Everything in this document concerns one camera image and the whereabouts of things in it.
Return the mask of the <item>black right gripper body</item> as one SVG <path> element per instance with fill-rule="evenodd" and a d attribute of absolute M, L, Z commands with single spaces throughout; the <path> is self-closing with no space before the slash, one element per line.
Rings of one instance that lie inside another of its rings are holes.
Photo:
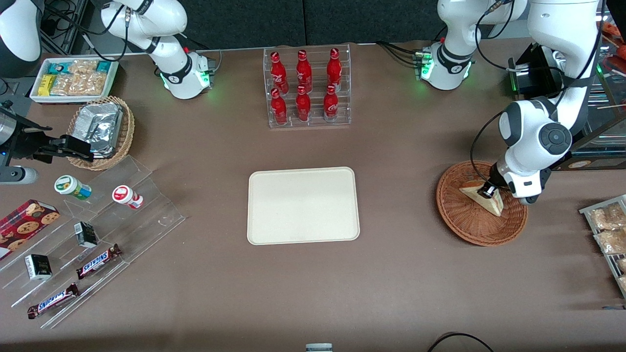
<path fill-rule="evenodd" d="M 1 103 L 1 163 L 9 164 L 12 159 L 33 159 L 33 153 L 42 146 L 58 146 L 60 138 L 47 136 L 52 127 L 41 126 L 12 109 L 13 102 Z"/>

